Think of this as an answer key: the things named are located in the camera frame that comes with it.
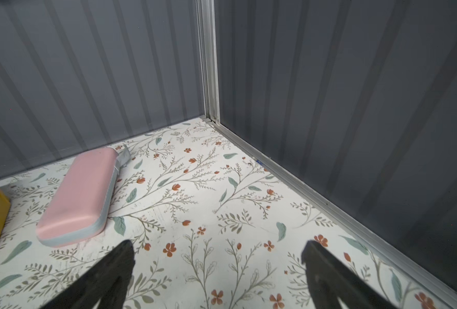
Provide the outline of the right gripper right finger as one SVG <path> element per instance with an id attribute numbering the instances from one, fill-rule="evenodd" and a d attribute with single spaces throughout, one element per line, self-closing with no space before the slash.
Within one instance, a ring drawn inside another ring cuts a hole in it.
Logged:
<path id="1" fill-rule="evenodd" d="M 301 261 L 316 308 L 394 308 L 318 242 L 306 243 Z"/>

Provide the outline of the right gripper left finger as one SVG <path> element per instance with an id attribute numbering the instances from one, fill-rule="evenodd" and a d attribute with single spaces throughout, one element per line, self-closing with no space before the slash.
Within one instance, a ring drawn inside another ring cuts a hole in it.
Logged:
<path id="1" fill-rule="evenodd" d="M 135 265 L 125 240 L 43 308 L 123 308 Z"/>

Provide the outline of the pink case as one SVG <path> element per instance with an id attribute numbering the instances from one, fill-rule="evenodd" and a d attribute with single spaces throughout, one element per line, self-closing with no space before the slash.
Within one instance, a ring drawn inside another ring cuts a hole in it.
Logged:
<path id="1" fill-rule="evenodd" d="M 126 146 L 121 152 L 99 148 L 76 156 L 36 224 L 39 242 L 64 247 L 101 233 L 120 169 L 130 159 Z"/>

